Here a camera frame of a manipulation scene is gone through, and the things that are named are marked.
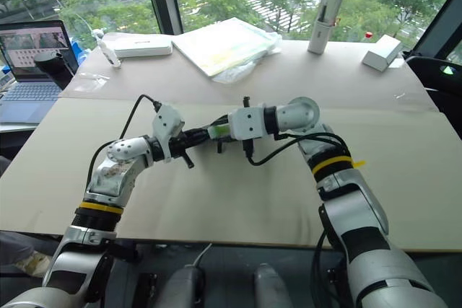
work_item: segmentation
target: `blue laptop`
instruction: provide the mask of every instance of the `blue laptop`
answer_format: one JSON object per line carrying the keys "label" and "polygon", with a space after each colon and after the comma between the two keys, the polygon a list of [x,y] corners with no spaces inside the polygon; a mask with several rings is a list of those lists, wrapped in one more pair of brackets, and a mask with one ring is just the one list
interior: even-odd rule
{"label": "blue laptop", "polygon": [[35,55],[59,52],[72,72],[77,70],[63,22],[0,24],[0,49],[18,82],[0,99],[0,123],[39,124],[61,90],[34,64]]}

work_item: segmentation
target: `white box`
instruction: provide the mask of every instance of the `white box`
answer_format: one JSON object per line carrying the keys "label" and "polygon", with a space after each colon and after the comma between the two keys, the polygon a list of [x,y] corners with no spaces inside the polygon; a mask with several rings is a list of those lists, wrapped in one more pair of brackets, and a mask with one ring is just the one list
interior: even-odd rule
{"label": "white box", "polygon": [[401,47],[400,40],[384,35],[366,53],[362,62],[378,71],[384,71],[398,55]]}
{"label": "white box", "polygon": [[133,35],[106,42],[118,58],[163,56],[172,53],[172,39],[169,35]]}

